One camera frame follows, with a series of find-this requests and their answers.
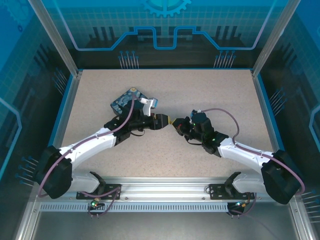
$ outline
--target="yellow object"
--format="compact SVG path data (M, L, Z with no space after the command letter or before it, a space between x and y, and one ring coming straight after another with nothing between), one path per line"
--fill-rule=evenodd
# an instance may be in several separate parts
M170 117L168 117L168 118L169 118L169 119L168 119L168 120L169 120L169 124L171 124L171 125L172 125L172 124L175 122L175 120L176 120L176 118L175 118L173 121L170 121L170 120L171 120Z

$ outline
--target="gear logo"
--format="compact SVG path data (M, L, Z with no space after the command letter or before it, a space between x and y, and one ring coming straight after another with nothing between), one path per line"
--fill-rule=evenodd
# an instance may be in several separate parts
M10 16L19 24L26 21L30 14L27 0L0 0L0 7L5 6Z
M150 14L156 14L157 17L174 14L180 14L180 10L186 10L187 4L191 4L191 0L141 0L145 10L149 10Z

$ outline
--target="clear plastic wall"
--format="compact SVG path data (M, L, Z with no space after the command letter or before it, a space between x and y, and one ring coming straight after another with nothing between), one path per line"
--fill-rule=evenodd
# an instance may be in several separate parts
M9 240L70 74L27 1L0 1L0 23L0 239Z
M301 169L307 192L320 190L320 1L302 0L260 75L283 148ZM319 230L319 200L304 200Z
M252 68L287 0L44 0L81 69Z

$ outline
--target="wire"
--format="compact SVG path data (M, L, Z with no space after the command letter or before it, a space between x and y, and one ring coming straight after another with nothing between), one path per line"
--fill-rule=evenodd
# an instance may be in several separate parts
M195 145L195 146L201 146L202 143L193 143L193 142L189 142L189 140L186 140L186 142L190 145Z
M207 186L204 191L205 191L207 194L210 194L210 192L208 192L208 188L210 188L210 186Z
M292 176L294 176L294 177L296 178L296 180L300 183L300 185L301 185L301 190L300 190L299 192L297 192L295 195L301 195L301 194L303 194L303 193L305 192L306 186L305 186L304 182L303 182L302 179L301 179L291 168L289 168L287 165L285 165L284 163L282 163L281 161L279 161L278 159L276 159L276 158L274 158L274 157L272 157L272 156L269 156L269 155L266 155L266 154L261 154L261 153L258 152L258 151L254 151L254 150L245 148L245 147L243 147L243 146L240 146L239 144L236 144L235 138L236 138L236 136L238 136L239 133L240 133L240 127L239 127L239 124L238 124L236 118L235 118L230 112L228 112L228 111L226 111L226 110L224 110L224 109L222 109L222 108L209 108L209 109L203 110L203 111L201 111L201 112L202 112L202 113L205 113L205 112L215 111L215 110L217 110L217 111L222 111L222 112L228 114L228 115L233 119L233 121L234 121L234 123L235 123L235 125L236 125L236 134L232 137L232 141L233 141L233 144L234 144L236 147L238 147L239 149L242 149L242 150L244 150L244 151L246 151L246 152L255 154L255 155L261 155L261 156L264 157L264 158L267 158L267 159L270 159L270 160L276 162L278 165L280 165L281 167L283 167L284 169L286 169L289 173L291 173Z
M243 214L241 214L240 211L231 210L231 212L239 214L238 215L239 217L244 216ZM280 240L280 238L277 237L277 235L267 225L265 225L262 221L260 221L258 218L250 216L250 215L245 215L245 216L248 217L248 218L251 218L252 220L254 220L254 221L258 222L259 224L261 224L272 236L274 236L275 239Z
M136 136L136 137L142 137L143 135L145 135L146 131L143 129L143 134L135 134L133 132L131 132L131 135Z
M99 218L99 216L105 215L105 214L110 210L110 208L111 208L112 205L114 204L114 202L115 202L115 200L116 200L116 198L117 198L117 196L118 196L118 194L119 194L119 192L120 192L120 187L117 187L117 188L113 189L113 190L110 191L110 192L107 192L107 193L104 193L104 194L98 195L98 196L91 195L91 194L88 194L88 193L83 192L83 191L81 192L82 194L85 194L85 195L87 195L87 196L89 196L89 197L92 196L92 198L94 198L94 197L99 198L99 196L100 196L100 198L102 198L102 196L104 197L104 196L106 196L106 195L108 195L108 194L114 193L115 191L116 191L116 193L115 193L115 195L114 195L114 197L113 197L113 199L112 199L112 202L110 203L110 205L106 208L106 210L105 210L103 213L101 213L101 214L96 214L96 215L95 215L95 214L92 214L92 213L90 212L90 207L88 208L88 214L91 216L91 218L92 218L93 216L96 216L97 218Z
M130 111L129 111L129 114L128 116L126 117L125 121L120 125L118 126L117 128L115 128L114 130L111 130L111 131L108 131L108 132L105 132L105 133L101 133L101 134L98 134L98 135L94 135L94 136L91 136L91 137L88 137L82 141L80 141L79 143L77 143L75 146L73 146L72 148L70 148L68 151L66 151L64 154L62 154L61 157L59 157L57 159L57 161L55 161L55 163L49 168L49 170L46 172L45 176L43 177L43 180L39 186L39 189L38 189L38 192L37 192L37 195L39 198L43 198L45 196L47 196L48 194L41 194L41 191L49 177L49 175L52 173L52 171L55 169L55 167L68 155L70 154L73 150L75 150L76 148L80 147L82 144L90 141L90 140L93 140L93 139L96 139L96 138L99 138L99 137L102 137L102 136L105 136L105 135L109 135L109 134L113 134L115 133L116 131L119 131L121 128L123 128L124 125L127 124L127 122L129 121L132 113L133 113L133 110L134 110L134 105L135 105L135 99L138 99L134 94L132 95L132 103L131 103L131 107L130 107Z

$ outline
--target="black plastic part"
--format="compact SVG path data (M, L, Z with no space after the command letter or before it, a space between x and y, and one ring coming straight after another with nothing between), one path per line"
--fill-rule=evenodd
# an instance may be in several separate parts
M107 122L103 127L110 130L118 128L127 118L130 108L132 105L132 100L121 107L122 113L111 121ZM113 135L116 137L115 145L122 143L124 140L128 139L131 135L131 131L138 130L142 132L144 129L159 130L163 129L169 124L169 117L165 114L151 114L151 116L146 116L143 113L144 105L139 101L134 101L132 115L125 126L123 126L119 131L115 132Z
M227 208L228 208L229 212L231 212L231 214L235 215L235 216L237 216L239 213L232 212L232 210L236 210L236 211L238 211L240 213L244 213L244 211L245 211L245 208L242 207L241 204L240 205L236 205L235 202L228 202Z
M106 181L96 172L91 171L90 173L99 181L99 186L95 190L96 194L97 195L103 194L106 188Z
M90 194L92 194L92 195L101 195L103 193L110 192L115 188L118 188L118 187L121 188L121 186L122 186L121 184L106 184L104 186L104 190L102 191L102 193L98 193L99 189L96 189L94 192L92 192ZM117 191L111 193L110 195L106 195L104 197L101 197L101 200L113 200L116 194L117 194ZM120 194L121 194L121 189L120 189L117 197L115 198L115 200L119 200L120 199ZM82 194L81 192L77 192L75 198L77 200L92 200L92 199L95 199L94 197L86 196L86 195Z
M233 186L233 182L234 179L241 174L241 172L237 171L234 172L230 177L228 177L228 179L224 182L225 185L225 191L229 194L229 196L231 198L235 197L235 194L238 193L238 191L235 189L235 187Z
M233 197L226 191L224 184L209 184L210 200L247 200L247 193L240 193L236 191ZM250 200L255 199L255 194L250 193Z
M49 168L61 157L54 146L47 147L39 159L34 172L33 180L41 184ZM72 182L72 164L69 158L64 158L51 172L43 189L52 198L56 199L65 194Z
M302 174L291 157L282 150L273 153L273 157L293 170L301 179ZM261 173L266 192L280 204L287 204L301 187L298 180L286 169L270 160L262 164Z
M198 140L207 153L221 157L218 147L220 147L221 142L229 136L215 131L210 119L207 118L203 112L193 110L191 119L192 123L190 123L189 117L177 118L172 125L178 134L184 136L187 141L193 139Z

